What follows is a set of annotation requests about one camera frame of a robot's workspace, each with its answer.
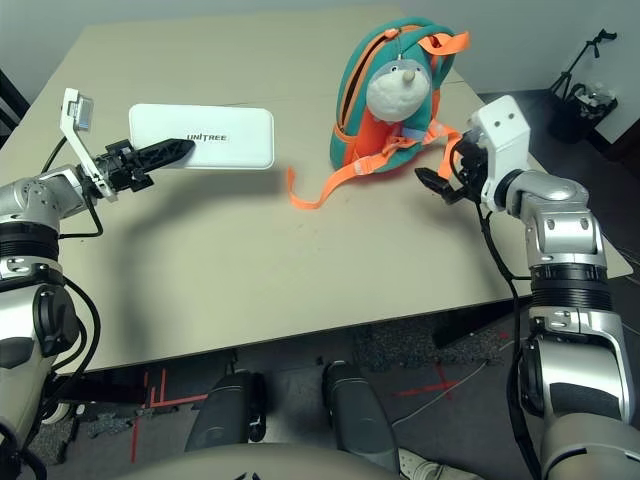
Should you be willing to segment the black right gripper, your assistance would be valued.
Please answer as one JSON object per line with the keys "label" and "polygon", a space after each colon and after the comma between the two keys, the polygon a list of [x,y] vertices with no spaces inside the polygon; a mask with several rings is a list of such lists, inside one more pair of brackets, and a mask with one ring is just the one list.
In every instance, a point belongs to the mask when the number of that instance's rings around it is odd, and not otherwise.
{"label": "black right gripper", "polygon": [[441,193],[446,204],[462,199],[480,200],[486,181],[486,152],[477,144],[479,137],[471,130],[462,134],[454,144],[449,159],[454,177],[463,188],[453,190],[446,178],[429,168],[416,168],[418,180],[434,193]]}

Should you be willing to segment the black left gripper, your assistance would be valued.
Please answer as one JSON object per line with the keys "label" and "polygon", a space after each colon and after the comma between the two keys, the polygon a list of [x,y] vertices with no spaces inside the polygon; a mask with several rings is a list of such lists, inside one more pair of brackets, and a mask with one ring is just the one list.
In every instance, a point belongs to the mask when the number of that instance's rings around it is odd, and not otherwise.
{"label": "black left gripper", "polygon": [[186,139],[167,139],[139,150],[129,140],[122,140],[107,145],[95,163],[115,192],[137,192],[153,185],[149,169],[177,162],[193,149],[194,141]]}

